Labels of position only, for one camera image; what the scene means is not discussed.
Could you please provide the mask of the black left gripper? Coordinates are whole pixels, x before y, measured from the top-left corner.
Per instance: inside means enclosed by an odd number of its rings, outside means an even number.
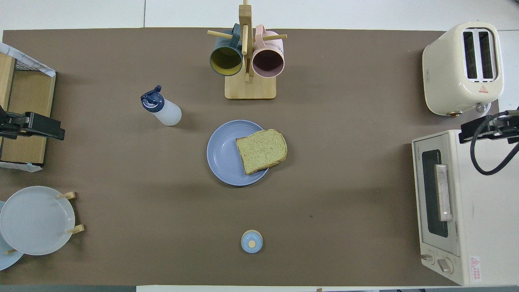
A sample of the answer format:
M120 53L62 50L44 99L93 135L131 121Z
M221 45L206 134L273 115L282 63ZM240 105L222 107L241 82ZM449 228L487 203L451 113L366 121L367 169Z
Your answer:
M24 137L39 135L63 141L65 130L61 128L59 120L35 112L11 113L0 107L0 136L15 140L19 135Z

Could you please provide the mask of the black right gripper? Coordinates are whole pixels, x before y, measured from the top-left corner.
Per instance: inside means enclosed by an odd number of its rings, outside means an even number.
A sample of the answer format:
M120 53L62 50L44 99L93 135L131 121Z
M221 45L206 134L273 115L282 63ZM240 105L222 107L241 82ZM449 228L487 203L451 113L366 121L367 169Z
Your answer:
M476 130L487 118L477 118L466 122L460 126L459 142L468 143L472 140ZM483 126L478 134L477 140L481 139L501 140L506 139L508 144L519 142L519 117L518 115L508 115L502 118L495 118Z

